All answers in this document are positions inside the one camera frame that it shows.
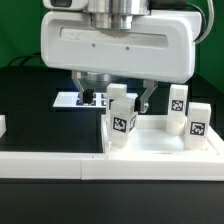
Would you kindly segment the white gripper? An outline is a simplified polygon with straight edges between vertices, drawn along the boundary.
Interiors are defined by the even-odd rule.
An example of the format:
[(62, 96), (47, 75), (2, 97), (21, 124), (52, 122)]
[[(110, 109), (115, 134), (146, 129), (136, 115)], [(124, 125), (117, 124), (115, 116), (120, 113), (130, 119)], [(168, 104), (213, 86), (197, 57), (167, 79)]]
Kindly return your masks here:
[(51, 11), (42, 20), (41, 55), (49, 67), (74, 70), (84, 104), (92, 103), (94, 90), (81, 72), (149, 79), (134, 107), (145, 113), (157, 81), (184, 83), (192, 77), (200, 27), (200, 14), (189, 11), (154, 10), (134, 18), (126, 31), (95, 29), (87, 13)]

